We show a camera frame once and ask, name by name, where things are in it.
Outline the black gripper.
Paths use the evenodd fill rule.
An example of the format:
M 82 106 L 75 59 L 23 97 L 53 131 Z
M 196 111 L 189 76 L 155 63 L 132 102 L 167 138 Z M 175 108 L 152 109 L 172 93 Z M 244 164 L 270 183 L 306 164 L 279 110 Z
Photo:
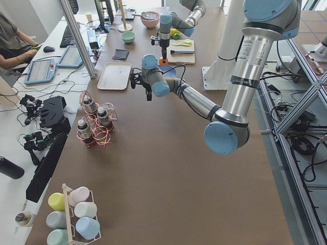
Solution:
M 162 59 L 164 59 L 166 61 L 166 59 L 167 59 L 167 48 L 165 46 L 163 46 L 161 48 L 161 57 L 162 57 Z
M 146 82 L 142 82 L 142 86 L 146 90 L 147 101 L 152 101 L 152 89 L 151 89 L 151 86 L 148 83 L 146 83 Z

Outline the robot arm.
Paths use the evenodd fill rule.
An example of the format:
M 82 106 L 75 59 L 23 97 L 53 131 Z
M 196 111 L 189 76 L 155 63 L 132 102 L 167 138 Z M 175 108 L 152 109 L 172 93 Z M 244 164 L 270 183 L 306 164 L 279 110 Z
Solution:
M 152 54 L 142 58 L 141 84 L 157 97 L 170 92 L 209 120 L 207 147 L 221 155 L 233 153 L 249 139 L 247 112 L 272 44 L 298 34 L 301 1 L 245 1 L 244 36 L 222 105 L 217 105 L 183 79 L 164 77 Z
M 205 3 L 201 0 L 179 1 L 180 4 L 191 12 L 186 20 L 180 18 L 177 13 L 169 12 L 160 16 L 160 28 L 158 34 L 159 46 L 161 47 L 162 64 L 167 64 L 167 48 L 170 45 L 170 30 L 175 28 L 187 37 L 191 37 L 194 32 L 195 25 L 199 19 L 205 15 Z

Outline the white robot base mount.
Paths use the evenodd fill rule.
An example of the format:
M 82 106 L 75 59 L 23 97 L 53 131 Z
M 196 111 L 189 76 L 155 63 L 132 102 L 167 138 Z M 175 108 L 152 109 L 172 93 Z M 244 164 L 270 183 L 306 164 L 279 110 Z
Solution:
M 229 71 L 223 66 L 202 67 L 203 86 L 205 90 L 227 90 L 229 85 Z

